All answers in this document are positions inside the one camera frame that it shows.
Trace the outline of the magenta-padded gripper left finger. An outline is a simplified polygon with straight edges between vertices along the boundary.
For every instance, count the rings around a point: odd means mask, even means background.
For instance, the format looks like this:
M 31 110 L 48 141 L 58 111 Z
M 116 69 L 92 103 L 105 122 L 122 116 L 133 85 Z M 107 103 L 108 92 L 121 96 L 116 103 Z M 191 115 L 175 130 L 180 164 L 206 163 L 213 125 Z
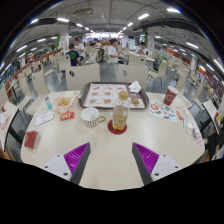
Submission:
M 43 166 L 43 169 L 79 184 L 90 153 L 90 143 L 87 142 L 64 155 L 56 154 Z

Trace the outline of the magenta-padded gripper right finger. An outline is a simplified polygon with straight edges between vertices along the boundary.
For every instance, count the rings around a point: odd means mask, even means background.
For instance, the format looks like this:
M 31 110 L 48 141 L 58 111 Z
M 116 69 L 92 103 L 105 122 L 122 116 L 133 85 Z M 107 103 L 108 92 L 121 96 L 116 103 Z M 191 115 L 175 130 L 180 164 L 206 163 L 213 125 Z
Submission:
M 167 154 L 159 155 L 138 143 L 132 144 L 132 153 L 144 185 L 182 169 Z

